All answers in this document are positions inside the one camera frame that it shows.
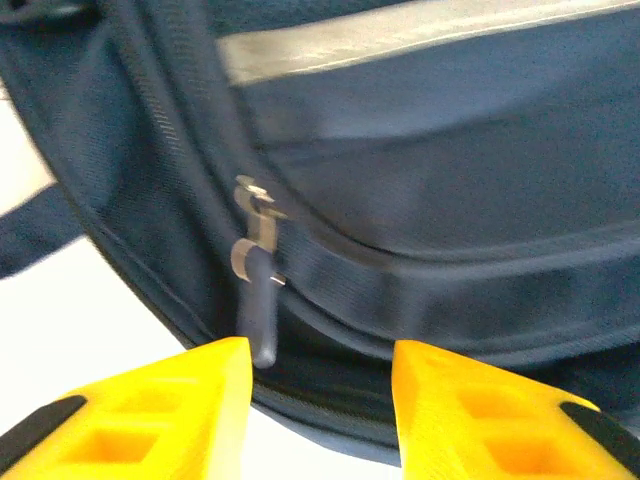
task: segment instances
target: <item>square hole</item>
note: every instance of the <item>square hole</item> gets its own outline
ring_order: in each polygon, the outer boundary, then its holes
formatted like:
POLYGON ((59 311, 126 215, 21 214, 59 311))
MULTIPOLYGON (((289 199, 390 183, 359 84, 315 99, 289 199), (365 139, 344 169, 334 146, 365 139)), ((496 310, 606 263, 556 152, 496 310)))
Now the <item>square hole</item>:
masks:
POLYGON ((530 417, 524 399, 499 388, 473 387, 458 392, 458 399, 473 418, 523 418, 530 417))
POLYGON ((66 461, 73 463, 139 463, 147 456, 158 434, 123 430, 91 432, 66 461))
POLYGON ((182 405, 189 388, 182 384, 153 385, 138 390, 114 409, 118 413, 172 413, 182 405))
POLYGON ((570 475, 575 465, 551 439, 494 438, 485 444, 498 466, 513 475, 570 475))

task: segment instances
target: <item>black rubber pad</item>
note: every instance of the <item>black rubber pad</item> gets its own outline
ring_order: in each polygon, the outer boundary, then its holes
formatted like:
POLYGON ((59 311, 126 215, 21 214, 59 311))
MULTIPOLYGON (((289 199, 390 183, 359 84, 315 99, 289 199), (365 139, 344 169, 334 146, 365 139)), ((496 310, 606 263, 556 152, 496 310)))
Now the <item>black rubber pad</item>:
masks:
POLYGON ((0 437, 0 475, 9 470, 42 440, 87 403, 74 395, 40 407, 0 437))
POLYGON ((560 408, 618 462, 640 478, 640 440, 603 413, 565 402, 560 408))

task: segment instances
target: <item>metal zipper slider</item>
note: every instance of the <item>metal zipper slider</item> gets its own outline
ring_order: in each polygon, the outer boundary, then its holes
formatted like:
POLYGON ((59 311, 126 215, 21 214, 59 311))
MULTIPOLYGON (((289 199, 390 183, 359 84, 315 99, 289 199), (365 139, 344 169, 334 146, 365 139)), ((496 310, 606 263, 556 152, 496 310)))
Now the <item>metal zipper slider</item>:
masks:
POLYGON ((268 368, 276 361, 278 347, 277 289, 285 284, 276 272, 277 219, 286 218, 273 208, 273 198, 241 175, 234 198, 249 214, 247 238, 231 249, 231 268, 242 280, 238 309, 238 333, 249 339, 251 358, 256 368, 268 368))

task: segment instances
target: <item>white background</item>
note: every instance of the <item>white background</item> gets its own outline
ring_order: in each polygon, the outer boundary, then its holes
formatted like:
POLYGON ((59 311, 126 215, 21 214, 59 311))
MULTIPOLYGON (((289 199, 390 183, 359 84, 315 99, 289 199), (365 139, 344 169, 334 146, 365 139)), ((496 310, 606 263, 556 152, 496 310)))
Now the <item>white background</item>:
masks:
MULTIPOLYGON (((0 99, 0 215, 53 180, 0 99)), ((86 239, 0 280, 0 434, 65 392, 182 351, 86 239)), ((319 447, 252 410, 243 478, 400 478, 319 447)))

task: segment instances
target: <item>zipper tab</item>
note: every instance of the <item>zipper tab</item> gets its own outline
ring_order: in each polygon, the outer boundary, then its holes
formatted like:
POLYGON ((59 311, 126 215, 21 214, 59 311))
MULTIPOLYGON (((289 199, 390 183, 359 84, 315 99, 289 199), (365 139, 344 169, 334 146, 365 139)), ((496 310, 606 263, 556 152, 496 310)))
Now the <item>zipper tab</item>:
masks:
POLYGON ((273 198, 253 178, 241 175, 236 180, 234 198, 249 214, 247 237, 231 249, 231 268, 244 280, 238 334, 249 339, 255 367, 268 368, 276 361, 278 347, 277 290, 285 284, 273 258, 278 240, 276 221, 286 215, 273 208, 273 198))

